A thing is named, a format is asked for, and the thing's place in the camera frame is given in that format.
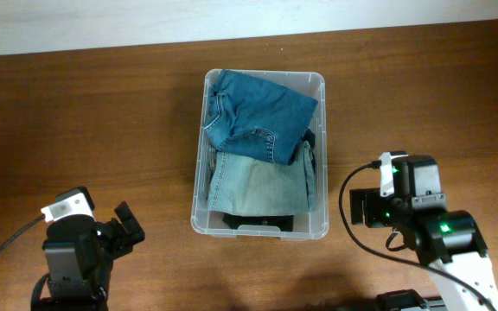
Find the clear plastic storage box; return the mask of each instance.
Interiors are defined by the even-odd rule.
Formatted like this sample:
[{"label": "clear plastic storage box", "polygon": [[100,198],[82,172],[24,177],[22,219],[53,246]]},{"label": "clear plastic storage box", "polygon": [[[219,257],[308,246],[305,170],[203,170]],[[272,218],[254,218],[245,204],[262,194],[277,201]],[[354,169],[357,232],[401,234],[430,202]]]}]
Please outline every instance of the clear plastic storage box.
[{"label": "clear plastic storage box", "polygon": [[213,147],[207,139],[203,125],[208,117],[208,94],[220,71],[221,69],[213,69],[205,77],[197,169],[195,171],[194,202],[191,210],[191,225],[194,230],[201,234],[220,238],[235,238],[240,235],[295,240],[323,238],[329,229],[326,86],[324,78],[318,73],[236,70],[253,77],[267,79],[282,86],[287,86],[294,91],[318,100],[318,105],[309,125],[309,128],[316,134],[314,154],[316,158],[317,209],[310,214],[296,215],[293,222],[293,232],[281,232],[278,227],[268,225],[242,225],[238,230],[232,230],[222,221],[224,213],[203,210],[203,207],[207,204],[208,187],[212,177],[208,157]]}]

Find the wooden surface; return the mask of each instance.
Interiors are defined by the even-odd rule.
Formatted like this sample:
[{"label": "wooden surface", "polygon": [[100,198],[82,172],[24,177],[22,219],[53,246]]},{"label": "wooden surface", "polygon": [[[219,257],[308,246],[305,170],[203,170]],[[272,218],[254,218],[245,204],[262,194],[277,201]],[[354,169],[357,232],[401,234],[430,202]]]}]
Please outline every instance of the wooden surface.
[{"label": "wooden surface", "polygon": [[[203,78],[212,68],[326,79],[324,239],[210,238],[191,228]],[[347,174],[395,149],[437,159],[449,209],[476,218],[498,285],[498,21],[4,56],[0,244],[56,194],[86,185],[97,219],[126,200],[147,234],[115,262],[112,311],[293,310],[410,288],[435,295],[423,271],[358,249],[337,212]],[[349,187],[379,178],[366,172]],[[47,271],[45,229],[37,225],[0,257],[0,310],[28,309]],[[389,233],[355,230],[379,250]]]}]

